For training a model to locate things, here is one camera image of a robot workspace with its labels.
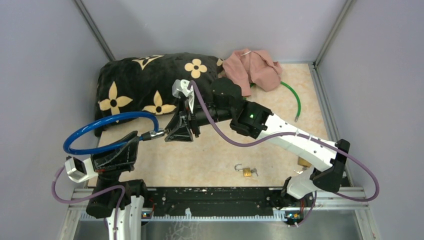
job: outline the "key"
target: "key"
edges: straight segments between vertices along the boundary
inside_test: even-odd
[[[251,172],[252,174],[256,174],[256,176],[257,176],[257,177],[259,177],[259,175],[258,175],[258,170],[256,170],[256,168],[253,168],[252,170],[250,170],[250,172]]]

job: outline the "white bracket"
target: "white bracket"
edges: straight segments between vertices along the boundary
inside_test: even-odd
[[[313,172],[314,168],[310,167],[301,174],[292,176],[287,185],[287,193],[296,199],[301,199],[306,194],[320,190],[310,179]]]
[[[143,196],[131,196],[131,210],[129,212],[129,230],[131,240],[142,239],[142,212],[145,198]]]
[[[115,211],[118,211],[116,218],[116,229],[114,229]],[[116,232],[116,240],[129,240],[130,233],[130,210],[131,206],[126,205],[124,210],[114,208],[110,217],[106,218],[107,227],[109,229],[109,239],[114,240],[114,233]]]
[[[195,91],[193,86],[189,89],[190,81],[185,79],[177,79],[172,85],[172,95],[176,98],[180,98],[180,93],[184,94],[188,98],[188,106],[191,113],[193,113],[193,108],[195,105]]]
[[[66,173],[73,182],[82,183],[99,175],[94,171],[91,157],[81,162],[85,169],[85,173],[78,170],[79,167],[76,166],[75,161],[79,160],[76,158],[74,159],[74,157],[70,157],[65,161]]]

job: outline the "floor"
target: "floor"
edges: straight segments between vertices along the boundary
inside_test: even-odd
[[[258,102],[271,109],[288,123],[321,139],[328,139],[323,116],[318,103],[308,64],[281,64],[281,80],[289,84],[299,95],[302,104],[297,122],[297,102],[284,86],[265,92],[252,88],[249,101]],[[159,127],[164,128],[171,115],[158,116]],[[230,129],[229,121],[218,126],[231,139],[248,143],[253,139],[238,135]],[[147,119],[136,119],[117,125],[103,132],[99,145],[112,143],[133,130],[144,133],[153,129]],[[285,179],[301,171],[298,157],[271,143],[241,148],[230,145],[211,126],[200,128],[194,142],[165,142],[164,138],[140,142],[138,158],[132,172],[124,172],[120,180],[143,179],[148,187],[266,187],[282,186]],[[258,176],[243,177],[234,170],[236,164],[256,168]],[[89,186],[96,184],[91,179]]]

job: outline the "black pillow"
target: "black pillow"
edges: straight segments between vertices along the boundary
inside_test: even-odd
[[[222,63],[215,56],[188,52],[111,61],[100,70],[95,120],[124,112],[172,113],[177,105],[172,85],[177,79],[195,80],[204,100],[210,102],[210,85],[223,70]],[[105,129],[99,127],[94,134],[99,137]]]

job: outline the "blue hose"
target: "blue hose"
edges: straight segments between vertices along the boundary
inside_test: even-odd
[[[99,154],[106,151],[114,150],[116,148],[121,147],[125,144],[125,142],[116,142],[112,143],[106,146],[102,147],[96,147],[96,148],[90,148],[90,149],[73,149],[71,148],[71,144],[77,140],[77,138],[81,137],[82,135],[90,132],[91,130],[94,130],[98,127],[111,124],[113,122],[116,122],[118,120],[126,120],[126,119],[135,119],[135,118],[148,118],[152,120],[154,125],[154,131],[157,132],[159,130],[159,122],[156,119],[155,115],[143,112],[143,111],[130,111],[130,112],[124,112],[116,115],[107,116],[104,118],[101,118],[97,121],[94,121],[86,126],[81,127],[76,132],[72,133],[63,143],[63,150],[72,155],[88,155],[88,154]]]

